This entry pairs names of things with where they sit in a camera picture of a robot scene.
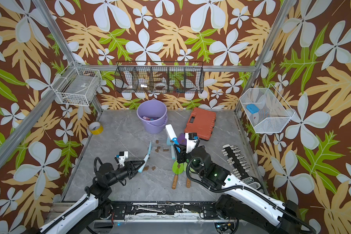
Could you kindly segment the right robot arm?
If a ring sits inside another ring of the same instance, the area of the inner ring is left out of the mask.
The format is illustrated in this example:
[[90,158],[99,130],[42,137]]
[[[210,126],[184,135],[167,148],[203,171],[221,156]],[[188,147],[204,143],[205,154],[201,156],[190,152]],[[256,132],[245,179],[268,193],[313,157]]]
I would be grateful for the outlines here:
[[223,217],[233,217],[251,223],[269,234],[315,234],[316,230],[300,217],[298,206],[283,203],[252,188],[225,168],[215,164],[204,146],[186,152],[186,147],[174,145],[179,164],[187,163],[186,175],[213,193],[221,193],[216,210]]

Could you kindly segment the white brush blue handle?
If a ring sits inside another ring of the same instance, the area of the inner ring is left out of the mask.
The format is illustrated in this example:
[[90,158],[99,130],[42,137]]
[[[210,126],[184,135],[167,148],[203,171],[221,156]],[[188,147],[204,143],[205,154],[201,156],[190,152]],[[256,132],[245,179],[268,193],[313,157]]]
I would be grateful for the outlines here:
[[177,140],[177,136],[171,124],[165,126],[167,133],[167,145],[173,146],[177,152],[181,152],[180,144]]

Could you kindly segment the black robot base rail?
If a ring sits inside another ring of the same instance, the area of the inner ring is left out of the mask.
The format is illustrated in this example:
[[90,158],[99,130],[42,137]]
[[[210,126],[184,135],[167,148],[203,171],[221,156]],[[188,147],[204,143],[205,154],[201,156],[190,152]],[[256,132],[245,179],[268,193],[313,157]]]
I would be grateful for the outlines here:
[[217,208],[217,202],[112,202],[101,220],[128,221],[131,217],[146,219],[169,218],[175,220],[236,220]]

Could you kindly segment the light blue round trowel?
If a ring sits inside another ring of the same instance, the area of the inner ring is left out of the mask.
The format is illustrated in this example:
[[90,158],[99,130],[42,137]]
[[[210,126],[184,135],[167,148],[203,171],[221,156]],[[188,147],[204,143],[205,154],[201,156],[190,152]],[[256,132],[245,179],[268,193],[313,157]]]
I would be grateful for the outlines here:
[[149,147],[148,147],[148,152],[147,152],[147,154],[146,154],[146,156],[145,156],[145,158],[144,158],[144,164],[143,164],[143,165],[140,167],[140,169],[138,170],[139,173],[142,173],[144,167],[146,166],[146,163],[147,163],[147,161],[148,161],[148,159],[149,159],[149,157],[150,157],[150,154],[151,154],[151,150],[152,150],[152,142],[150,141]]

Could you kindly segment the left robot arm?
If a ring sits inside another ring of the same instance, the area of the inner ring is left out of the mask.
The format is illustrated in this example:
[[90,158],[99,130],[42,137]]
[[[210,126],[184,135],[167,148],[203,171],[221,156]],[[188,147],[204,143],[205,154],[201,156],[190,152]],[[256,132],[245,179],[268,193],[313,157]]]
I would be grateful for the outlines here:
[[100,158],[94,159],[93,183],[85,187],[85,194],[69,209],[41,228],[30,228],[26,234],[79,234],[94,220],[110,216],[112,201],[111,186],[135,177],[139,169],[145,165],[143,160],[125,161],[117,169],[111,163],[102,163]]

